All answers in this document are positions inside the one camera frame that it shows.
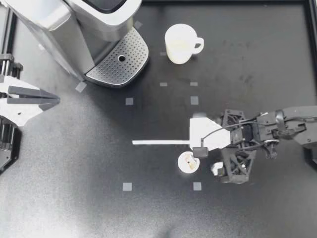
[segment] small white cup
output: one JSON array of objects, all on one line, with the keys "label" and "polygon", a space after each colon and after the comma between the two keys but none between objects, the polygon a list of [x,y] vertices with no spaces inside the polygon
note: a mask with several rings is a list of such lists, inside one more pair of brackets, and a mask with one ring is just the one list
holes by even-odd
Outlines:
[{"label": "small white cup", "polygon": [[165,45],[168,58],[175,64],[186,63],[191,56],[199,54],[204,48],[203,38],[189,25],[176,24],[165,33]]}]

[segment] perforated metal grate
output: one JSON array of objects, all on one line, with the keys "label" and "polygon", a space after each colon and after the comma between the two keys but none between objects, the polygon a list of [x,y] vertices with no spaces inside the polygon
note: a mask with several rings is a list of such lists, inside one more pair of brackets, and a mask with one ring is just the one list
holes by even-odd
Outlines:
[{"label": "perforated metal grate", "polygon": [[134,28],[86,76],[98,83],[121,87],[132,80],[149,58],[149,48]]}]

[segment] black wire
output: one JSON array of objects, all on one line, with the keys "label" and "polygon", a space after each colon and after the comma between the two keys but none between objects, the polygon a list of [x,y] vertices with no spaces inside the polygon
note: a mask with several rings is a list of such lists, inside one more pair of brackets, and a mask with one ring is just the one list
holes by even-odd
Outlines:
[{"label": "black wire", "polygon": [[201,143],[202,143],[202,147],[204,146],[204,140],[209,137],[210,135],[220,131],[220,130],[223,130],[223,129],[227,129],[227,128],[231,128],[231,127],[236,127],[236,126],[239,126],[239,125],[248,125],[248,124],[257,124],[257,125],[269,125],[267,123],[259,123],[259,122],[255,122],[255,121],[247,121],[247,122],[241,122],[241,123],[237,123],[237,124],[233,124],[233,125],[227,125],[225,127],[222,127],[222,128],[219,128],[217,130],[214,130],[212,132],[210,132],[208,135],[206,135],[205,137],[203,137],[201,139]]},{"label": "black wire", "polygon": [[[306,119],[317,119],[317,116],[309,116],[309,117],[292,117],[292,118],[286,118],[284,119],[285,122],[287,121],[290,121],[290,120],[306,120]],[[257,124],[257,125],[275,125],[276,123],[259,123],[259,122],[255,122],[255,121],[245,121],[243,120],[242,122],[240,123],[237,123],[237,124],[233,124],[233,125],[227,125],[225,127],[222,127],[222,128],[219,128],[217,130],[214,130],[212,132],[210,132],[208,135],[206,135],[205,137],[203,137],[201,139],[201,144],[202,144],[202,147],[204,146],[204,140],[211,136],[212,134],[220,131],[220,130],[223,130],[223,129],[227,129],[227,128],[232,128],[232,127],[236,127],[236,126],[240,126],[240,125],[248,125],[248,124]]]},{"label": "black wire", "polygon": [[306,120],[306,119],[317,119],[317,116],[309,116],[309,117],[292,117],[292,118],[286,118],[284,121],[290,121],[290,120]]}]

